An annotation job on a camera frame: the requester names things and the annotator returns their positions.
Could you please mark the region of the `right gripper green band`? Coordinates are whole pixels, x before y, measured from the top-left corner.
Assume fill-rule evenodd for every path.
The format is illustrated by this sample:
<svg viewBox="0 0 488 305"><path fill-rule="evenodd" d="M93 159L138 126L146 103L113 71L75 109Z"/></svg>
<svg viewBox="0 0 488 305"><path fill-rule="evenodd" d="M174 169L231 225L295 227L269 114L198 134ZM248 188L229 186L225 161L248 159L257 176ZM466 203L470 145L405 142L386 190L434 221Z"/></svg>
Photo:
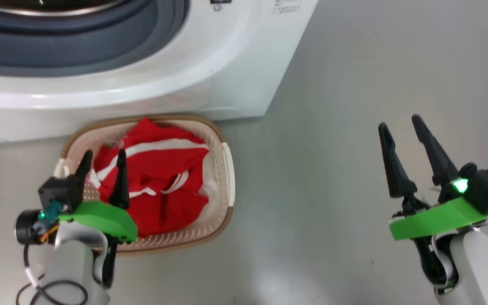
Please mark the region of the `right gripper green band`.
<svg viewBox="0 0 488 305"><path fill-rule="evenodd" d="M395 241L410 240L414 243L422 271L430 284L436 289L449 289L455 285L457 272L449 255L438 247L438 236L488 220L488 213L482 214L460 197L452 184L459 179L458 170L422 117L414 114L412 123L419 142L426 150L433 172L432 182L440 186L439 199L451 201L413 215L403 216L399 212L389 223L389 229ZM378 126L378 135L390 197L413 196L418 189L397 156L396 143L386 123Z"/></svg>

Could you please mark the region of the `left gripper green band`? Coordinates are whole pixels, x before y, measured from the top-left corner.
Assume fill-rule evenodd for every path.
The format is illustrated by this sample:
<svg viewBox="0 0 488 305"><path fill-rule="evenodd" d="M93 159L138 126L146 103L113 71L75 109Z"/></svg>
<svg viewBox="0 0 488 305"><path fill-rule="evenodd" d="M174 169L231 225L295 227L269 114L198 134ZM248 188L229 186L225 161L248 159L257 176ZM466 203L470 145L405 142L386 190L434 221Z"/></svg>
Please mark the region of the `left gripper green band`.
<svg viewBox="0 0 488 305"><path fill-rule="evenodd" d="M70 176L69 211L73 213L58 217L58 247L69 241L78 241L90 253L97 251L91 269L93 279L103 288L110 289L114 282L117 247L135 243L138 228L126 212L130 207L130 192L124 149L119 150L116 162L116 181L108 201L111 205L101 201L82 202L92 158L92 150L87 150Z"/></svg>

